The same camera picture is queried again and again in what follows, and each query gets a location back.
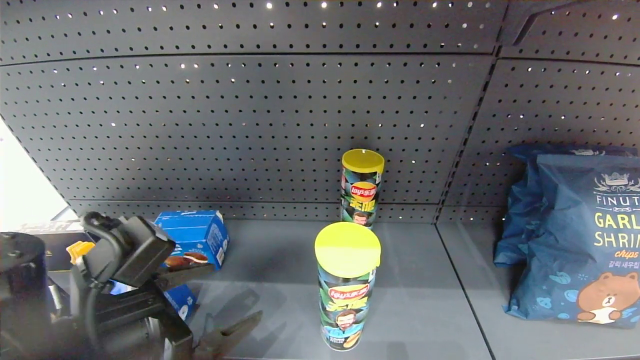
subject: gray shelf panel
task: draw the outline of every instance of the gray shelf panel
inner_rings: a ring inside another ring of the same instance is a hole
[[[637,359],[640,328],[611,329],[590,324],[525,321],[502,306],[518,272],[493,265],[501,230],[491,224],[438,224],[440,235],[467,292],[496,360]]]
[[[3,1],[0,64],[180,53],[491,53],[507,6],[324,3]]]
[[[155,219],[162,211],[220,210],[225,219],[338,221],[340,204],[320,202],[193,202],[70,200],[78,214],[99,211],[111,217]],[[433,223],[434,204],[379,204],[376,222]]]
[[[189,326],[211,328],[263,310],[262,323],[231,353],[250,359],[489,360],[482,335],[435,227],[376,224],[382,242],[371,310],[360,344],[337,353],[322,341],[316,234],[328,222],[225,220],[231,237],[220,272],[197,281]],[[66,274],[53,274],[68,284]]]
[[[505,206],[521,161],[505,153],[531,142],[638,142],[638,67],[535,59],[498,60],[447,206]]]
[[[622,1],[515,1],[500,55],[640,64],[640,6]]]
[[[500,206],[443,206],[438,223],[441,222],[490,222],[501,223],[507,209]]]
[[[70,60],[3,67],[0,95],[66,200],[335,201],[340,157],[365,147],[387,160],[381,202],[436,204],[491,59]]]

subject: white wall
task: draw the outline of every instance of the white wall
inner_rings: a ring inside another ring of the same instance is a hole
[[[67,206],[0,121],[0,231],[51,220]]]

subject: perforated metal panel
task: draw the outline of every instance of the perforated metal panel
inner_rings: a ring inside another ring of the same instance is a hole
[[[501,56],[640,64],[638,0],[574,1],[544,10],[547,2],[531,3],[509,7],[506,22],[517,26],[506,26]],[[518,16],[521,8],[531,9],[528,19]]]
[[[94,210],[111,216],[143,215],[155,218],[162,211],[217,209],[225,218],[255,220],[339,220],[340,206],[336,203],[296,202],[190,202],[190,201],[103,201],[72,200],[78,212]],[[433,222],[437,205],[388,204],[378,208],[376,221]]]
[[[504,206],[523,166],[505,149],[524,142],[635,147],[637,67],[499,60],[445,204]]]
[[[3,115],[64,198],[327,202],[353,147],[382,202],[437,203],[490,57],[164,56],[3,67]]]
[[[0,4],[0,63],[185,53],[491,53],[506,3],[9,0]]]
[[[438,223],[444,222],[501,222],[506,208],[498,206],[443,206]]]

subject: yellow clip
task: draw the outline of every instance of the yellow clip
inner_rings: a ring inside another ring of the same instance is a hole
[[[94,246],[95,244],[89,241],[76,241],[75,244],[68,246],[67,252],[71,256],[71,263],[75,265],[76,260],[82,255],[86,255]]]

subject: robotic arm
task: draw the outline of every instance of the robotic arm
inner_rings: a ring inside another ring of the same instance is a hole
[[[31,235],[0,234],[3,359],[219,359],[260,322],[261,311],[203,335],[194,349],[193,333],[164,291],[210,274],[212,265],[161,268],[175,242],[141,217],[91,212],[81,221],[100,240],[71,269],[70,316],[53,321],[44,244]],[[137,289],[110,295],[110,280]]]

